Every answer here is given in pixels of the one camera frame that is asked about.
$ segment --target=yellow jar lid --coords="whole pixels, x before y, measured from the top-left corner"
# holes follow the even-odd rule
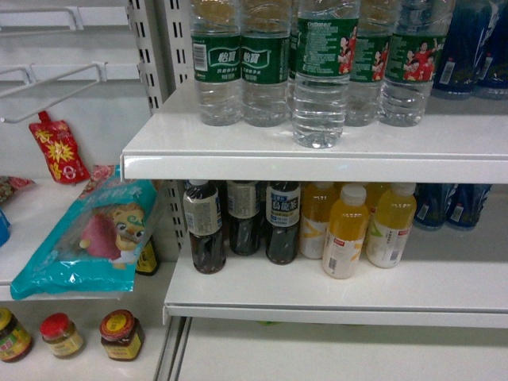
[[[0,308],[0,330],[7,327],[12,316],[13,315],[7,308]]]

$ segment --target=bottle label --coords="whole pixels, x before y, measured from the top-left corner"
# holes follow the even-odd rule
[[[351,76],[354,82],[378,82],[383,79],[388,61],[390,36],[357,37]]]
[[[336,278],[349,278],[355,273],[364,239],[344,241],[328,232],[325,251],[323,252],[323,268],[326,273]]]
[[[300,221],[300,188],[281,192],[267,187],[267,220],[274,226],[286,228]]]
[[[390,229],[373,218],[369,229],[367,255],[379,266],[396,265],[400,261],[410,230],[411,227]]]
[[[257,183],[228,181],[228,212],[235,218],[256,216],[260,211],[260,189]]]
[[[300,222],[300,252],[307,258],[318,260],[323,256],[328,222],[316,222],[302,215]]]
[[[187,228],[196,236],[209,236],[222,227],[219,193],[203,199],[183,198]]]
[[[298,19],[296,71],[315,77],[348,75],[355,55],[358,19]]]
[[[240,36],[192,36],[194,78],[223,83],[240,78]]]
[[[385,76],[399,82],[431,82],[446,36],[404,36],[390,41]]]
[[[250,83],[269,85],[287,80],[289,37],[241,38],[242,78]]]

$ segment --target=lower shelf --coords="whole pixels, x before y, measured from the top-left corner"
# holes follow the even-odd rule
[[[508,375],[507,343],[505,329],[193,318],[174,379],[501,380]]]

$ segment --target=white shelf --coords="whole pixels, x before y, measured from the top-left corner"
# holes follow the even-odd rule
[[[165,299],[172,316],[369,325],[508,328],[508,195],[491,194],[471,232],[411,230],[392,269],[360,258],[346,280],[320,260],[272,264],[228,252],[214,275],[198,273],[186,244]]]
[[[263,326],[192,319],[178,381],[484,381],[508,374],[508,331]]]
[[[16,363],[0,362],[2,379],[155,379],[170,329],[170,325],[164,326],[162,323],[160,306],[174,267],[174,264],[163,263],[152,277],[137,275],[134,292],[126,293],[121,300],[3,302],[2,307],[9,308],[31,333],[34,346],[26,358]],[[130,310],[139,319],[145,333],[143,347],[134,361],[110,360],[101,345],[98,330],[101,320],[118,309]],[[69,360],[54,357],[39,334],[41,322],[56,312],[66,313],[86,342],[83,351]]]
[[[123,150],[132,179],[508,183],[508,102],[431,98],[420,125],[345,127],[331,149],[293,142],[291,124],[202,124],[192,80]]]

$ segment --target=white bottle cap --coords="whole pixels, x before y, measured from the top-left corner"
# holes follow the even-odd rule
[[[416,189],[416,183],[392,183],[391,189],[399,196],[411,196]]]
[[[189,180],[189,183],[191,185],[199,186],[199,185],[205,185],[206,183],[208,183],[208,180]]]
[[[367,191],[356,184],[346,184],[341,190],[341,200],[350,206],[360,206],[365,202]]]

